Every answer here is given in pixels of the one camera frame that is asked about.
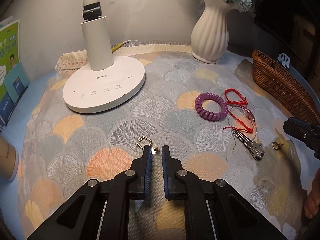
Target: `patterned tablecloth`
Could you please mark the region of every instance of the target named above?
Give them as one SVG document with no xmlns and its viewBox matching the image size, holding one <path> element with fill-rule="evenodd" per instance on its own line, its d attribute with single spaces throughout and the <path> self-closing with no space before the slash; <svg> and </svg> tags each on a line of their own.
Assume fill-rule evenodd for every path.
<svg viewBox="0 0 320 240">
<path fill-rule="evenodd" d="M 63 86 L 72 72 L 49 80 L 28 122 L 18 171 L 18 205 L 26 237 L 89 178 L 104 181 L 128 169 L 142 155 L 137 140 L 148 136 L 157 146 L 168 144 L 172 157 L 199 178 L 225 179 L 294 239 L 306 195 L 300 178 L 304 184 L 312 180 L 303 171 L 312 153 L 305 154 L 303 143 L 285 135 L 282 126 L 290 115 L 253 82 L 251 63 L 230 53 L 215 65 L 184 52 L 135 57 L 145 65 L 142 89 L 123 105 L 100 114 L 76 114 L 65 105 Z M 256 140 L 265 150 L 260 162 L 230 129 L 222 130 L 228 119 L 208 122 L 194 110 L 200 93 L 223 96 L 227 88 L 241 92 L 255 115 Z M 215 103 L 204 105 L 219 110 Z M 247 122 L 240 112 L 235 114 Z M 282 150 L 274 151 L 273 141 L 284 143 Z M 183 203 L 165 200 L 161 155 L 153 155 L 152 162 L 149 198 L 131 202 L 129 239 L 185 239 Z"/>
</svg>

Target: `hand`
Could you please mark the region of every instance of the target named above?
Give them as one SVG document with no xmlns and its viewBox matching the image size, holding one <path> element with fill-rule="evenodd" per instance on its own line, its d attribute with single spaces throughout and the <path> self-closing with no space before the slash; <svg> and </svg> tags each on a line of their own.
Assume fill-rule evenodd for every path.
<svg viewBox="0 0 320 240">
<path fill-rule="evenodd" d="M 316 172 L 316 177 L 312 181 L 312 190 L 304 204 L 304 213 L 307 218 L 313 218 L 319 211 L 320 204 L 320 169 Z"/>
</svg>

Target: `red cord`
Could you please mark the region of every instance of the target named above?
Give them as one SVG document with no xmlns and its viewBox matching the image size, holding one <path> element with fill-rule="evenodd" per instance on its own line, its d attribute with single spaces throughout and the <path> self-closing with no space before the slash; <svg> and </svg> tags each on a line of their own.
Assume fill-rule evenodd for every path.
<svg viewBox="0 0 320 240">
<path fill-rule="evenodd" d="M 236 94 L 241 98 L 241 101 L 230 101 L 229 98 L 228 98 L 228 95 L 227 95 L 227 93 L 229 93 L 229 92 L 234 92 L 234 93 L 236 93 Z M 247 118 L 251 121 L 252 128 L 246 126 L 246 125 L 244 124 L 244 122 L 242 122 L 240 119 L 238 119 L 238 118 L 237 118 L 233 113 L 231 113 L 231 112 L 229 111 L 229 109 L 228 109 L 229 114 L 230 114 L 236 121 L 238 121 L 238 122 L 244 127 L 244 129 L 239 129 L 239 128 L 236 128 L 236 127 L 234 127 L 234 126 L 227 126 L 227 127 L 223 128 L 223 130 L 225 130 L 225 129 L 227 129 L 227 128 L 231 128 L 231 129 L 235 129 L 235 130 L 238 130 L 238 131 L 243 131 L 243 132 L 246 132 L 246 133 L 253 133 L 253 128 L 254 128 L 254 124 L 253 124 L 254 121 L 252 120 L 253 114 L 251 113 L 251 111 L 250 111 L 248 108 L 245 107 L 245 106 L 247 106 L 247 104 L 248 104 L 247 99 L 246 99 L 244 96 L 242 96 L 242 95 L 241 95 L 236 89 L 234 89 L 234 88 L 229 88 L 229 89 L 225 90 L 224 95 L 225 95 L 225 97 L 226 97 L 226 99 L 227 99 L 227 102 L 226 102 L 227 105 L 239 106 L 239 107 L 241 107 L 242 109 L 244 109 L 244 110 L 246 111 Z"/>
</svg>

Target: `ribbed vase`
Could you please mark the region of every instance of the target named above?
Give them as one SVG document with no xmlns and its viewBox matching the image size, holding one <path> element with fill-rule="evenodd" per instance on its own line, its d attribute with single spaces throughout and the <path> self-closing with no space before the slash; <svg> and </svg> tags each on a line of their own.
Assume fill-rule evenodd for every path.
<svg viewBox="0 0 320 240">
<path fill-rule="evenodd" d="M 234 3 L 224 0 L 204 0 L 205 9 L 191 34 L 192 55 L 205 63 L 215 64 L 228 47 L 228 12 Z"/>
</svg>

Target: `white wall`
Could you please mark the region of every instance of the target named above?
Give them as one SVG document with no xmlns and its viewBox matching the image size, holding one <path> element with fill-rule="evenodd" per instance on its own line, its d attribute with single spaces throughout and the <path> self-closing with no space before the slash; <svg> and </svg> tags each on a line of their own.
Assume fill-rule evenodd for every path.
<svg viewBox="0 0 320 240">
<path fill-rule="evenodd" d="M 200 0 L 100 0 L 109 22 L 111 43 L 187 41 L 199 15 Z M 54 70 L 62 53 L 84 49 L 81 30 L 82 0 L 15 0 L 2 18 L 21 19 L 20 61 L 31 80 Z M 250 51 L 274 48 L 270 38 L 246 14 L 232 12 L 230 43 Z"/>
</svg>

